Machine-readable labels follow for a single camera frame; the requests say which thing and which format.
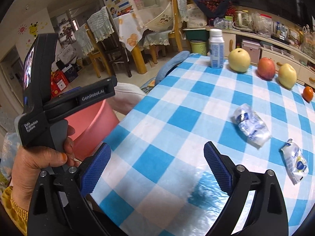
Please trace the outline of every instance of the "yellow sleeve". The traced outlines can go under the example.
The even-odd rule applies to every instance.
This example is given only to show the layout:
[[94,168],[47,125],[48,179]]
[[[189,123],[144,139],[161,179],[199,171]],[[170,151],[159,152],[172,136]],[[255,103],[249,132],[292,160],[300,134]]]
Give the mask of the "yellow sleeve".
[[2,204],[7,214],[14,222],[16,227],[27,236],[27,218],[28,211],[20,208],[11,198],[12,186],[6,188],[2,194]]

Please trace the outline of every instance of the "glass jar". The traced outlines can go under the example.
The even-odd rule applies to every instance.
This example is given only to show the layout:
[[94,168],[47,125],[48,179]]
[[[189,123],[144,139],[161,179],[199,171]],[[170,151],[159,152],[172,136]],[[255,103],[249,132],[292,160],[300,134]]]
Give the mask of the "glass jar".
[[239,28],[248,28],[249,27],[249,16],[248,11],[236,11],[235,12],[235,25]]

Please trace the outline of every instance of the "drawer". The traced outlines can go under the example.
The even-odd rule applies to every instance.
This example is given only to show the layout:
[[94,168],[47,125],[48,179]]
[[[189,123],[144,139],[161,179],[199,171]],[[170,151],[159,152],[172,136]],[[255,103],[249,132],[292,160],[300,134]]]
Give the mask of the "drawer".
[[274,61],[274,63],[275,63],[276,71],[278,71],[279,68],[280,68],[280,66],[277,65],[277,62],[280,63],[280,64],[288,63],[295,69],[296,74],[299,75],[299,70],[300,70],[301,65],[299,65],[298,63],[293,62],[292,60],[289,60],[289,59],[287,59],[285,57],[282,57],[282,56],[279,56],[279,55],[276,55],[274,53],[271,53],[271,52],[268,52],[268,51],[264,51],[264,50],[262,50],[262,52],[261,52],[261,57],[267,57],[267,58],[272,59]]
[[310,78],[315,81],[315,73],[308,70],[306,67],[301,66],[297,79],[315,88],[315,82],[311,81]]

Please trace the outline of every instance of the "blue gripper pad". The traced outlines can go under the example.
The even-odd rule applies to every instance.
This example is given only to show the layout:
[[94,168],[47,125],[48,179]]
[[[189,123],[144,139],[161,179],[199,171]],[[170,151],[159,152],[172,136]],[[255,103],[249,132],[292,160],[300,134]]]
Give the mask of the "blue gripper pad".
[[209,142],[204,145],[204,157],[217,180],[221,191],[226,192],[229,196],[233,191],[232,175],[222,162],[221,154],[216,148],[213,148]]
[[100,176],[102,175],[103,170],[105,169],[110,157],[111,147],[108,144],[105,144],[81,178],[80,191],[83,197],[93,192],[95,185],[100,179]]

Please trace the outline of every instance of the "doorway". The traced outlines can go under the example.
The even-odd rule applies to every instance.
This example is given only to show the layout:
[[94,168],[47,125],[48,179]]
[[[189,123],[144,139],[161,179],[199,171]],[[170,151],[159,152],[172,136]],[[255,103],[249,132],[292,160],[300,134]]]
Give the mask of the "doorway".
[[23,62],[15,46],[0,62],[0,68],[12,93],[23,106]]

